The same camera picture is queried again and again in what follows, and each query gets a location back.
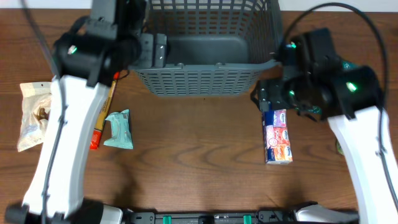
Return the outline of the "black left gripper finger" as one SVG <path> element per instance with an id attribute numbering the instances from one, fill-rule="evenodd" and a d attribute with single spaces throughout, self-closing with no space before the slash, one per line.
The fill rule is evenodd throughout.
<path id="1" fill-rule="evenodd" d="M 156 34 L 155 37 L 155 56 L 154 67 L 163 68 L 167 54 L 167 36 L 165 34 Z"/>
<path id="2" fill-rule="evenodd" d="M 154 36 L 152 34 L 142 34 L 140 41 L 142 47 L 140 67 L 151 68 L 154 64 Z"/>

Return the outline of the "green lid jar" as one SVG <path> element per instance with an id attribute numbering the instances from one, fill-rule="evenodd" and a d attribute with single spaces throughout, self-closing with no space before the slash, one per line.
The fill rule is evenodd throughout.
<path id="1" fill-rule="evenodd" d="M 341 145 L 340 145 L 340 143 L 339 143 L 338 140 L 335 141 L 335 147 L 336 147 L 337 153 L 338 153 L 339 155 L 342 155 L 342 156 L 343 156 L 343 155 L 344 155 L 344 152 L 343 152 L 342 147 L 341 147 Z"/>

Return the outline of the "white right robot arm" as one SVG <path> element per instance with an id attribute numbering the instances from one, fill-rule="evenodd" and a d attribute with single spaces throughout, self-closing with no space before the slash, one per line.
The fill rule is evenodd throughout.
<path id="1" fill-rule="evenodd" d="M 397 222 L 397 161 L 392 149 L 385 90 L 375 71 L 346 65 L 330 31 L 296 35 L 280 46 L 280 78 L 259 80 L 251 100 L 262 114 L 265 160 L 291 160 L 286 112 L 329 124 L 343 151 L 358 201 L 360 223 Z"/>

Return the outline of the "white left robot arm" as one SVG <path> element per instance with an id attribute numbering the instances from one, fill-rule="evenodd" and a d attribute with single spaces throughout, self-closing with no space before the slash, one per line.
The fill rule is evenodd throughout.
<path id="1" fill-rule="evenodd" d="M 116 73 L 154 62 L 141 39 L 145 0 L 93 1 L 53 47 L 22 10 L 53 73 L 49 121 L 34 178 L 21 202 L 6 208 L 8 223 L 127 223 L 128 212 L 84 197 L 91 138 Z"/>

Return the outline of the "beige paper snack bag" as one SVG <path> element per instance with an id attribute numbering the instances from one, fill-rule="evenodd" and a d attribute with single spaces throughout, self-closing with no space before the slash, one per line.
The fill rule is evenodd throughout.
<path id="1" fill-rule="evenodd" d="M 42 144 L 49 121 L 52 101 L 51 82 L 21 83 L 22 120 L 17 150 Z"/>

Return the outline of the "mint green snack packet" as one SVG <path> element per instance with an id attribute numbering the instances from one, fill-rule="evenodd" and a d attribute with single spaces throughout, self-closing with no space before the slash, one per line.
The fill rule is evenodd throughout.
<path id="1" fill-rule="evenodd" d="M 104 141 L 105 146 L 134 149 L 129 119 L 129 110 L 113 112 L 108 115 L 105 120 L 111 123 L 111 137 Z"/>

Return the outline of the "red spaghetti packet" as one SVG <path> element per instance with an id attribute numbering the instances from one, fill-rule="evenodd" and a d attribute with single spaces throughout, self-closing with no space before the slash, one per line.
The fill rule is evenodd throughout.
<path id="1" fill-rule="evenodd" d="M 114 80 L 113 80 L 111 88 L 109 90 L 108 97 L 104 101 L 104 103 L 99 111 L 98 119 L 96 121 L 95 128 L 94 128 L 93 135 L 92 135 L 91 142 L 90 142 L 90 150 L 97 150 L 97 148 L 99 148 L 103 129 L 104 129 L 105 119 L 109 113 L 109 109 L 110 109 L 111 102 L 112 102 L 112 99 L 114 96 L 114 91 L 116 89 L 119 75 L 120 75 L 119 72 L 114 74 Z"/>

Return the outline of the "colourful tissue multipack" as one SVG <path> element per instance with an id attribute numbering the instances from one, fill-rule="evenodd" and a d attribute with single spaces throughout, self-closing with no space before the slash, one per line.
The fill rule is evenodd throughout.
<path id="1" fill-rule="evenodd" d="M 289 164 L 293 161 L 286 110 L 262 112 L 262 131 L 266 164 Z"/>

